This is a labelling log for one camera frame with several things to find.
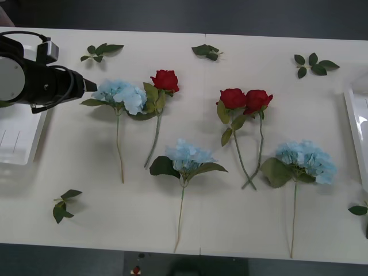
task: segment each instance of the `stem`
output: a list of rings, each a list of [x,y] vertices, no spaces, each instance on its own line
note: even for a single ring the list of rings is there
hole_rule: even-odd
[[[237,154],[239,155],[239,160],[240,160],[241,167],[242,167],[242,169],[243,169],[244,173],[246,174],[246,176],[247,176],[248,180],[250,181],[250,183],[251,183],[251,185],[252,185],[253,189],[257,191],[257,188],[254,186],[252,179],[250,179],[250,177],[249,177],[249,175],[248,175],[248,173],[247,173],[246,169],[244,168],[244,164],[243,164],[243,160],[242,160],[242,155],[240,154],[239,145],[238,145],[238,143],[237,143],[236,132],[235,132],[235,131],[233,131],[233,134],[234,134],[234,139],[235,139],[235,144],[236,144]]]
[[[176,252],[177,248],[178,248],[178,244],[180,241],[180,222],[181,222],[181,218],[182,218],[182,209],[183,209],[183,199],[184,199],[184,189],[186,186],[183,186],[183,190],[182,190],[182,203],[180,204],[180,215],[179,215],[179,225],[178,225],[178,239],[177,239],[177,243],[175,244],[175,249],[174,249],[174,253]]]
[[[292,238],[292,250],[290,253],[290,258],[293,259],[293,251],[294,251],[294,226],[295,226],[295,215],[297,209],[297,182],[298,177],[295,178],[295,188],[294,188],[294,217],[293,217],[293,238]]]
[[[160,131],[160,125],[161,125],[161,115],[162,115],[163,110],[157,114],[157,123],[156,123],[156,134],[155,134],[155,140],[154,140],[154,144],[151,148],[151,151],[148,154],[147,160],[144,163],[144,168],[147,169],[148,165],[150,163],[152,154],[154,153],[154,150],[156,148],[156,144],[157,144],[157,140],[159,138],[159,131]]]
[[[119,158],[120,158],[120,164],[121,164],[121,182],[124,184],[124,172],[122,169],[122,158],[121,158],[121,152],[120,152],[120,147],[119,147],[119,140],[118,140],[118,136],[119,136],[119,116],[120,114],[116,115],[116,123],[117,123],[117,128],[116,128],[116,146],[117,146],[117,151],[119,153]]]
[[[252,174],[252,176],[250,177],[250,179],[248,179],[248,181],[243,185],[243,187],[241,187],[242,189],[244,189],[245,187],[247,187],[247,185],[250,183],[250,180],[253,180],[253,178],[257,175],[259,168],[260,168],[260,159],[261,159],[261,155],[262,155],[262,148],[263,148],[263,140],[265,139],[263,137],[263,133],[262,133],[262,115],[259,114],[259,119],[260,119],[260,126],[259,126],[259,133],[260,133],[260,147],[259,147],[259,154],[258,154],[258,164],[257,164],[257,168],[255,169],[255,172]]]

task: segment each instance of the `dark floor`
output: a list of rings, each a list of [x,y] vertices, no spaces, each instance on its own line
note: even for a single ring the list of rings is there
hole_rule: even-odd
[[[1,6],[21,27],[368,40],[367,0],[6,0]],[[188,261],[192,271],[168,273]],[[0,276],[127,276],[137,263],[134,252],[0,244]],[[140,265],[143,276],[368,275],[368,266],[353,264],[165,254],[146,254]]]

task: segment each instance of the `leaf sprig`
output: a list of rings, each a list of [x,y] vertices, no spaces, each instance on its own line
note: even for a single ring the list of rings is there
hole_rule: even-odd
[[[116,52],[120,49],[122,49],[124,47],[124,45],[117,45],[117,44],[107,44],[107,43],[103,43],[100,46],[98,46],[97,48],[93,45],[89,46],[87,48],[88,53],[90,54],[89,56],[82,56],[80,59],[81,61],[85,61],[87,59],[94,59],[96,62],[102,62],[102,59],[104,58],[104,56],[107,53],[113,53]]]
[[[71,218],[74,217],[73,214],[69,213],[67,211],[67,201],[69,198],[76,197],[80,195],[82,192],[77,190],[69,190],[65,194],[63,194],[60,198],[55,199],[54,201],[59,201],[57,204],[55,204],[52,214],[55,218],[57,224],[59,224],[63,218]]]
[[[215,48],[214,46],[206,44],[192,47],[191,49],[197,56],[205,56],[207,59],[210,59],[212,61],[216,61],[219,58],[218,56],[223,53],[219,53],[220,50]]]
[[[310,68],[318,76],[326,76],[327,71],[333,71],[340,66],[330,60],[322,60],[318,62],[318,56],[316,53],[312,53],[308,58],[309,65],[305,65],[305,59],[301,55],[294,55],[298,70],[298,78],[301,79],[306,75],[306,69]]]
[[[368,202],[364,200],[365,206],[355,205],[349,208],[349,212],[356,216],[365,216],[368,213]],[[366,238],[368,239],[368,224],[366,228]]]

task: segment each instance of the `artificial flower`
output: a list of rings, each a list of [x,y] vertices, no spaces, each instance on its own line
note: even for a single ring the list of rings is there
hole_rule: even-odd
[[[220,92],[220,100],[227,109],[244,108],[247,104],[247,97],[239,88],[225,89]]]
[[[169,93],[175,93],[179,91],[178,78],[175,75],[175,71],[159,70],[156,73],[156,78],[151,77],[157,89],[163,89]]]
[[[250,90],[246,95],[247,107],[244,114],[251,114],[265,109],[264,107],[268,107],[273,97],[273,95],[268,96],[264,90]]]

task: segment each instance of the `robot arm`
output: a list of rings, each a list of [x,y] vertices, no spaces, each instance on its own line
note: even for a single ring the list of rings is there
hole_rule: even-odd
[[[5,37],[13,33],[39,36],[36,61],[24,58],[21,43]],[[28,104],[32,113],[50,109],[59,103],[78,99],[86,91],[96,91],[95,83],[63,66],[47,66],[57,61],[59,48],[50,38],[23,31],[0,33],[0,101]]]

